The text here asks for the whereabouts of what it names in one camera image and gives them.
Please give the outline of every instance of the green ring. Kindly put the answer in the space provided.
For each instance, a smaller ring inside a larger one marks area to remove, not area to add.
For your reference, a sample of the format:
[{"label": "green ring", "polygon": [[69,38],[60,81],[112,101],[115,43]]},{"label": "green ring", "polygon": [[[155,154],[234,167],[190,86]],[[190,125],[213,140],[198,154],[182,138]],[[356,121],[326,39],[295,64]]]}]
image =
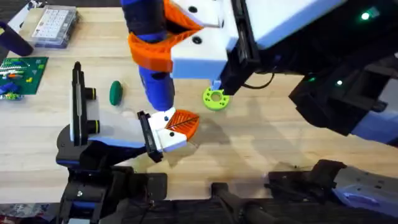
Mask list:
[{"label": "green ring", "polygon": [[[229,103],[229,96],[224,96],[224,90],[211,90],[211,88],[207,88],[204,92],[203,92],[203,96],[202,96],[202,100],[205,104],[205,106],[209,109],[209,110],[213,110],[213,111],[218,111],[218,110],[222,110],[224,108],[226,108],[228,106]],[[220,101],[214,101],[211,99],[211,96],[213,94],[218,94],[221,99]]]}]

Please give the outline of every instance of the wooden surface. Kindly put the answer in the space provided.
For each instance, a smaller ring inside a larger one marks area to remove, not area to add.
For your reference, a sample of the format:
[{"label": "wooden surface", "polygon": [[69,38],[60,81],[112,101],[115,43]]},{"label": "wooden surface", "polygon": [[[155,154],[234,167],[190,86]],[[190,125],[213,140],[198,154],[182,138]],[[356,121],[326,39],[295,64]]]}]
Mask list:
[{"label": "wooden surface", "polygon": [[[68,124],[68,90],[75,61],[86,85],[98,90],[101,108],[134,116],[154,112],[147,102],[137,65],[127,45],[120,8],[79,9],[80,24],[66,50],[35,49],[32,56],[50,57],[38,94],[21,102],[0,102],[0,203],[58,202],[67,170],[55,163],[55,141]],[[41,9],[30,12],[21,35],[34,29]],[[254,75],[259,85],[268,75]],[[187,147],[154,164],[147,156],[127,161],[138,172],[165,172],[169,199],[208,198],[212,182],[229,183],[242,197],[264,197],[264,177],[272,170],[309,170],[319,159],[342,161],[377,174],[398,177],[398,149],[309,125],[288,95],[301,77],[276,76],[265,90],[242,88],[220,112],[201,101],[204,80],[175,80],[175,106],[201,116],[200,127]],[[123,105],[113,107],[112,81],[124,87]]]}]

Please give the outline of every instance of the bolt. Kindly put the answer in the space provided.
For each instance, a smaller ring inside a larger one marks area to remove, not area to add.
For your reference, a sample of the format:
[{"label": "bolt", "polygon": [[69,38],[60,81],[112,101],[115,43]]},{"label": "bolt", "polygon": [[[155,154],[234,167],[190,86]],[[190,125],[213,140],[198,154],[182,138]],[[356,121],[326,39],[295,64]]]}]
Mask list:
[{"label": "bolt", "polygon": [[192,12],[192,13],[197,13],[197,12],[198,12],[198,9],[197,9],[195,6],[190,6],[190,7],[188,8],[188,10],[189,10],[190,12]]},{"label": "bolt", "polygon": [[200,38],[200,37],[193,37],[192,41],[193,41],[195,44],[201,44],[201,38]]}]

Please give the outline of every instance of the black cable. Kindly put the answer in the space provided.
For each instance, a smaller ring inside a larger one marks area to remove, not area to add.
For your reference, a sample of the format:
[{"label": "black cable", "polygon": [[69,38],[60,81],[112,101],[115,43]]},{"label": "black cable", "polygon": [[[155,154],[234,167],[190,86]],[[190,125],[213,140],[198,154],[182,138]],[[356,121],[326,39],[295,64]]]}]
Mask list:
[{"label": "black cable", "polygon": [[150,209],[150,207],[148,207],[147,210],[145,210],[144,214],[142,214],[142,217],[141,217],[141,219],[139,220],[139,224],[142,224],[142,222],[143,222],[144,219],[145,219],[145,216],[148,214],[149,209]]},{"label": "black cable", "polygon": [[251,89],[251,90],[261,90],[261,89],[269,86],[272,83],[272,81],[274,80],[274,77],[275,77],[275,73],[272,73],[271,79],[266,84],[264,84],[262,86],[251,86],[246,83],[243,84],[242,86],[245,88]]}]

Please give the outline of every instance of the orange 3d-printed part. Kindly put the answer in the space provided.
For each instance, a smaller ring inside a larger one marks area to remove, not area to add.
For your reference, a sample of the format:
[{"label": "orange 3d-printed part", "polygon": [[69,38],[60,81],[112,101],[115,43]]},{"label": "orange 3d-printed part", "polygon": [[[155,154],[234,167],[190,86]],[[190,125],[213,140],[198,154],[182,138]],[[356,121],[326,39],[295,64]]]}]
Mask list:
[{"label": "orange 3d-printed part", "polygon": [[202,26],[199,26],[198,24],[193,22],[169,0],[164,0],[164,7],[167,20],[184,27],[189,31],[183,32],[178,35],[173,35],[167,40],[161,41],[156,44],[148,44],[147,42],[140,40],[133,33],[130,33],[128,41],[132,59],[138,65],[158,72],[172,72],[172,47],[201,30]]},{"label": "orange 3d-printed part", "polygon": [[177,110],[167,123],[166,129],[186,135],[187,141],[189,141],[197,131],[198,125],[198,115],[186,110]]}]

